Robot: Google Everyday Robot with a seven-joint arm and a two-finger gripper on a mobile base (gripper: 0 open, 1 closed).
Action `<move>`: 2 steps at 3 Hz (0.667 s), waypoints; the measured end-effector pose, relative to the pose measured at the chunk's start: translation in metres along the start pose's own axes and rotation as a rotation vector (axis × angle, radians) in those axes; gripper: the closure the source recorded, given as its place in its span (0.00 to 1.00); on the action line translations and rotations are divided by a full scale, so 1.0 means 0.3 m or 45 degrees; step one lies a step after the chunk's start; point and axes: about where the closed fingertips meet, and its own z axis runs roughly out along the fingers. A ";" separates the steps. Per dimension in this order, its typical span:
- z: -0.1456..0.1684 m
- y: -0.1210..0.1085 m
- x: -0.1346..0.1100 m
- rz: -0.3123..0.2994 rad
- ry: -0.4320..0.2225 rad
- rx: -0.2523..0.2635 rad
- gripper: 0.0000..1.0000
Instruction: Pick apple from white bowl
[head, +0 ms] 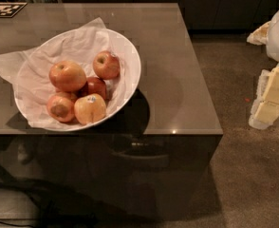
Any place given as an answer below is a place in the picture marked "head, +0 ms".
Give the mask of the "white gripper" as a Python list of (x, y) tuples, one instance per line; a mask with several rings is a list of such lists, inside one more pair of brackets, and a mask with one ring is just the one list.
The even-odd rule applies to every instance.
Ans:
[[(267, 54), (279, 62), (279, 10), (270, 22), (252, 32), (247, 42), (253, 45), (266, 45)], [(264, 130), (279, 118), (279, 64), (271, 71), (262, 70), (258, 79), (256, 99), (251, 107), (249, 125)]]

